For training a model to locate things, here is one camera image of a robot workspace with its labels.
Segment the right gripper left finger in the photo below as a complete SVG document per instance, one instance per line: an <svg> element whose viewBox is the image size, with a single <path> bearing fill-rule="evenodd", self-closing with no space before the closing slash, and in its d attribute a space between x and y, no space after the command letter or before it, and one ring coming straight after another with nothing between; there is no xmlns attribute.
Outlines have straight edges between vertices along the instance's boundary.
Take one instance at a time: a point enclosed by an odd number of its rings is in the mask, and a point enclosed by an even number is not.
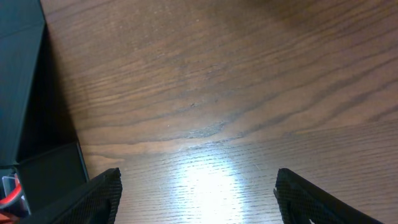
<svg viewBox="0 0 398 224"><path fill-rule="evenodd" d="M113 224L123 186L118 168L104 171L20 224Z"/></svg>

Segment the dark green box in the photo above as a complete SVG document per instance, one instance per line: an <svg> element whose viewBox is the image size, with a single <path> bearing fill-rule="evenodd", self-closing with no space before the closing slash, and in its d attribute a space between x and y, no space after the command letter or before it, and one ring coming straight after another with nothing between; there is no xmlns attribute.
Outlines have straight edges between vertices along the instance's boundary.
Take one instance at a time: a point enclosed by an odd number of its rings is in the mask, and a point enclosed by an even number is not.
<svg viewBox="0 0 398 224"><path fill-rule="evenodd" d="M23 215L88 182L38 0L1 2L1 178L19 179Z"/></svg>

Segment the red handled pliers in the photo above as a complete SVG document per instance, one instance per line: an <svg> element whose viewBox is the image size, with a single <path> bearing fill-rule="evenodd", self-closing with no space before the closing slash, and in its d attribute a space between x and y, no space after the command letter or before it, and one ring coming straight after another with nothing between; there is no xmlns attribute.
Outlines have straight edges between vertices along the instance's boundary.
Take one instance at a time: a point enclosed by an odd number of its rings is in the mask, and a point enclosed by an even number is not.
<svg viewBox="0 0 398 224"><path fill-rule="evenodd" d="M17 184L15 189L5 198L1 199L1 224L13 224L19 221L19 217L5 212L4 209L11 206L22 195L21 184Z"/></svg>

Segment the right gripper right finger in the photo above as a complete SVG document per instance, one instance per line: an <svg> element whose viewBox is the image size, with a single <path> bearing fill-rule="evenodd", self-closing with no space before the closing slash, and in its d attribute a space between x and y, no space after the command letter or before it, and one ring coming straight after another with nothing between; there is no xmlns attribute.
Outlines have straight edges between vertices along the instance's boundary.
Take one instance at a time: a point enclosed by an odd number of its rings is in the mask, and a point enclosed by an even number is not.
<svg viewBox="0 0 398 224"><path fill-rule="evenodd" d="M278 170L274 195L285 224L381 224L287 168Z"/></svg>

